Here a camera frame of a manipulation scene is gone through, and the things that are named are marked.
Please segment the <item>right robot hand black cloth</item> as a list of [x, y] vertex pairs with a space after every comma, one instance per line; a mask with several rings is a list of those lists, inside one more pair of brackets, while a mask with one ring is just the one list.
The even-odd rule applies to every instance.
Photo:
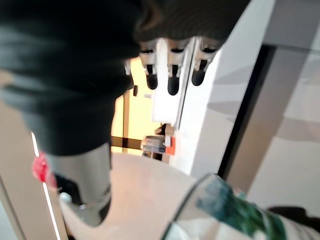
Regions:
[[46, 154], [60, 198], [87, 225], [111, 203], [111, 128], [131, 84], [125, 63], [157, 38], [219, 49], [246, 0], [3, 0], [1, 95]]

